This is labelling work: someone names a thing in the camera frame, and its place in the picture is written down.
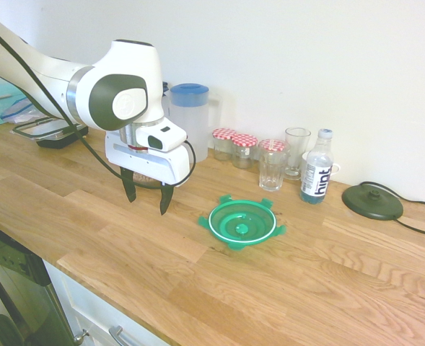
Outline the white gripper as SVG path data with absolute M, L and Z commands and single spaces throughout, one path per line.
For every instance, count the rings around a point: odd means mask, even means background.
M 110 163 L 121 168 L 121 180 L 130 203 L 136 199 L 134 172 L 163 182 L 159 203 L 161 215 L 166 214 L 170 206 L 175 189 L 173 185 L 190 173 L 189 153 L 183 144 L 168 152 L 152 148 L 137 151 L 122 142 L 119 132 L 113 131 L 105 134 L 105 154 Z

